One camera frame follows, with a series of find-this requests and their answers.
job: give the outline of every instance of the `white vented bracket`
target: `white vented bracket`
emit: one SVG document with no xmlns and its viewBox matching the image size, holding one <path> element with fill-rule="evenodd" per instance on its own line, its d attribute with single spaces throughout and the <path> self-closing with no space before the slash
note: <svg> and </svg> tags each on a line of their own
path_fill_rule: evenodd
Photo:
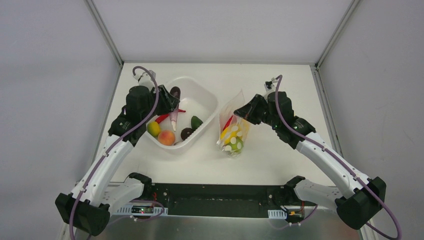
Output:
<svg viewBox="0 0 424 240">
<path fill-rule="evenodd" d="M 287 219 L 287 213 L 283 210 L 268 210 L 269 219 Z"/>
<path fill-rule="evenodd" d="M 137 205 L 127 204 L 121 207 L 120 209 L 118 209 L 116 212 L 114 212 L 113 215 L 156 216 L 156 215 L 159 215 L 162 211 L 162 207 L 155 206 L 153 208 L 153 213 L 132 213 L 131 209 L 133 208 L 133 206 L 139 206 L 139 204 Z M 168 215 L 168 208 L 165 207 L 165 211 L 162 213 L 161 216 L 167 216 L 167 215 Z"/>
</svg>

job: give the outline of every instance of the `robotic arm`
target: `robotic arm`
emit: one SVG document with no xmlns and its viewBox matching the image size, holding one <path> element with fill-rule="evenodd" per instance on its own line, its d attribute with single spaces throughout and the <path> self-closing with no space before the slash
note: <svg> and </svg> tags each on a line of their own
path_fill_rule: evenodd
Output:
<svg viewBox="0 0 424 240">
<path fill-rule="evenodd" d="M 154 78 L 154 72 L 150 71 L 149 73 L 149 76 L 152 75 Z M 121 113 L 112 122 L 105 144 L 85 176 L 70 194 L 60 193 L 55 201 L 63 221 L 69 224 L 74 204 L 79 199 L 74 210 L 73 226 L 93 236 L 97 236 L 105 229 L 111 213 L 116 212 L 117 209 L 133 199 L 151 194 L 152 179 L 135 172 L 131 173 L 123 184 L 112 191 L 106 192 L 106 187 L 124 158 L 146 132 L 145 123 L 155 115 L 172 112 L 180 102 L 178 98 L 169 94 L 163 85 L 158 86 L 159 98 L 153 114 L 144 121 L 144 124 L 128 134 L 130 129 L 148 116 L 154 106 L 157 93 L 154 92 L 155 88 L 150 90 L 151 85 L 147 84 L 150 79 L 140 82 L 143 76 L 144 74 L 134 74 L 139 85 L 129 90 L 126 96 L 126 105 L 122 107 Z"/>
<path fill-rule="evenodd" d="M 331 149 L 309 122 L 294 115 L 292 101 L 285 92 L 275 92 L 272 81 L 266 82 L 265 88 L 267 92 L 264 96 L 256 94 L 249 103 L 234 111 L 234 114 L 255 125 L 260 123 L 270 125 L 283 142 L 315 163 L 336 185 L 336 187 L 323 186 L 297 176 L 284 186 L 286 194 L 295 195 L 302 201 L 313 202 L 333 210 L 349 227 L 360 229 L 382 209 L 382 206 L 364 189 L 357 178 L 366 180 L 365 184 L 382 201 L 386 194 L 385 182 L 379 177 L 369 178 Z M 276 108 L 276 94 L 278 94 L 280 113 L 288 126 L 297 133 L 320 143 L 322 148 L 287 128 Z M 337 156 L 356 176 L 349 173 L 331 153 Z"/>
</svg>

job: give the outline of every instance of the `clear plastic bag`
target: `clear plastic bag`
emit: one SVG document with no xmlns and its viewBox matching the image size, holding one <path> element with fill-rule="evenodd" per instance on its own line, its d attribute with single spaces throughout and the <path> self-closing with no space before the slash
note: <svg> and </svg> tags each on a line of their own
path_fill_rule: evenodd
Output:
<svg viewBox="0 0 424 240">
<path fill-rule="evenodd" d="M 250 123 L 234 115 L 234 110 L 241 108 L 245 103 L 243 92 L 240 91 L 233 99 L 225 104 L 219 113 L 219 140 L 218 148 L 231 157 L 236 157 L 245 146 Z"/>
</svg>

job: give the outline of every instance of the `white table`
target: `white table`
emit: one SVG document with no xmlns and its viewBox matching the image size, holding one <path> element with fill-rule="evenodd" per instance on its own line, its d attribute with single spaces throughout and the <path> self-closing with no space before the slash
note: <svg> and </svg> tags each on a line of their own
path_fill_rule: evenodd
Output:
<svg viewBox="0 0 424 240">
<path fill-rule="evenodd" d="M 330 143 L 330 137 L 309 65 L 197 64 L 197 63 L 125 63 L 106 120 L 101 146 L 112 121 L 119 115 L 128 90 L 137 85 L 132 77 L 134 66 L 156 72 L 158 84 L 188 76 L 210 88 L 221 104 L 243 90 L 245 102 L 265 92 L 264 82 L 283 75 L 281 91 L 292 100 L 296 115 L 310 122 Z M 296 175 L 323 184 L 334 185 L 310 160 L 282 142 L 270 126 L 253 125 L 242 154 L 231 159 L 216 147 L 218 120 L 182 155 L 172 155 L 142 136 L 134 150 L 123 160 L 112 182 L 122 182 L 138 172 L 154 183 L 282 185 Z"/>
</svg>

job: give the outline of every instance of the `green avocado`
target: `green avocado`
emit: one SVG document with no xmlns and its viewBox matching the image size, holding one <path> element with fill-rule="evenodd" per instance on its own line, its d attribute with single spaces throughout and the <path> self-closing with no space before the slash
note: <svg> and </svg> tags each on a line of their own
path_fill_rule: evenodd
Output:
<svg viewBox="0 0 424 240">
<path fill-rule="evenodd" d="M 202 120 L 200 120 L 200 118 L 198 118 L 197 116 L 191 117 L 191 128 L 193 129 L 193 131 L 196 131 L 196 129 L 198 129 L 202 124 Z"/>
</svg>

